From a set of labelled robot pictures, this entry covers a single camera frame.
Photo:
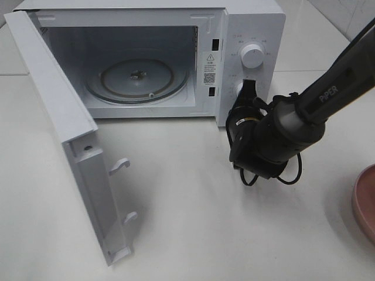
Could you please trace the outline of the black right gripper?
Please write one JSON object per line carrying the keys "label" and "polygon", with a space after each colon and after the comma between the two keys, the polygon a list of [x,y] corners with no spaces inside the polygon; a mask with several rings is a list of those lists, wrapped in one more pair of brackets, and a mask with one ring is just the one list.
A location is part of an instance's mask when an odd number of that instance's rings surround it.
{"label": "black right gripper", "polygon": [[256,81],[244,79],[239,98],[236,99],[226,119],[226,133],[230,144],[229,160],[245,178],[245,171],[252,172],[254,179],[278,177],[286,168],[286,163],[271,163],[258,154],[254,139],[255,127],[263,119],[262,109],[267,104],[257,98]]}

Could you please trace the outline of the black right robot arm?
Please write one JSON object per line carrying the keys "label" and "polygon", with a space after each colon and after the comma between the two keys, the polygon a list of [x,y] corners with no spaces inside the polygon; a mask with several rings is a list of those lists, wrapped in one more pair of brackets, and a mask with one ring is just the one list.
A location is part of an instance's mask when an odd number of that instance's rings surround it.
{"label": "black right robot arm", "polygon": [[254,80],[242,88],[226,119],[229,161],[240,176],[279,179],[289,159],[322,139],[330,116],[374,88],[374,22],[350,42],[325,74],[301,94],[276,95],[267,104]]}

